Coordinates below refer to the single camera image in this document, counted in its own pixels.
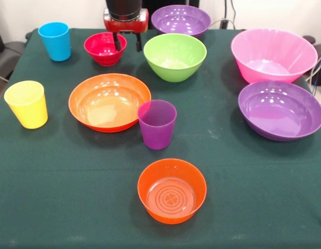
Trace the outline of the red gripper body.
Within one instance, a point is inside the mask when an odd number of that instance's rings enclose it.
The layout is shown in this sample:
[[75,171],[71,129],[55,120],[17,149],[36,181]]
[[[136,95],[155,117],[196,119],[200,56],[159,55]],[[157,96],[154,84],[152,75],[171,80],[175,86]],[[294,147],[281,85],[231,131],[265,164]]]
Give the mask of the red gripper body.
[[109,10],[105,9],[103,14],[104,25],[108,32],[133,32],[145,33],[149,24],[149,12],[146,8],[140,9],[139,16],[134,20],[115,20],[110,16]]

